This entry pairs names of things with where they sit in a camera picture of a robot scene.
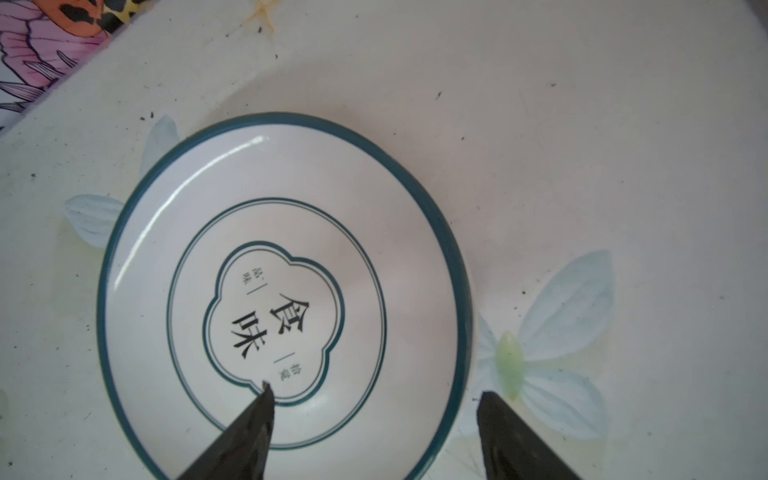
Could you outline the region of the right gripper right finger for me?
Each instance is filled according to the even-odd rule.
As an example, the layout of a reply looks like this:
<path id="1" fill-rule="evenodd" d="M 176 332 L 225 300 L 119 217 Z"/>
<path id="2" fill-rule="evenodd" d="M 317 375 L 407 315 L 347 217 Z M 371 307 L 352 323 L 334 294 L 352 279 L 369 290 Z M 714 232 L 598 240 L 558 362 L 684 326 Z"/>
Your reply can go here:
<path id="1" fill-rule="evenodd" d="M 484 391 L 476 420 L 490 480 L 580 480 L 496 392 Z"/>

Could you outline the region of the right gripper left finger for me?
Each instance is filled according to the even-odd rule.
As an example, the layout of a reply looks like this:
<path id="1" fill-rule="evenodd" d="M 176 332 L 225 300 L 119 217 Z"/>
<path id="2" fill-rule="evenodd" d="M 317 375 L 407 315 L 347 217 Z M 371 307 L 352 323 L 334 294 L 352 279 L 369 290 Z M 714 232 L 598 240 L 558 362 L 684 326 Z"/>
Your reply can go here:
<path id="1" fill-rule="evenodd" d="M 179 479 L 261 480 L 274 430 L 275 398 L 268 382 L 263 392 L 179 476 Z"/>

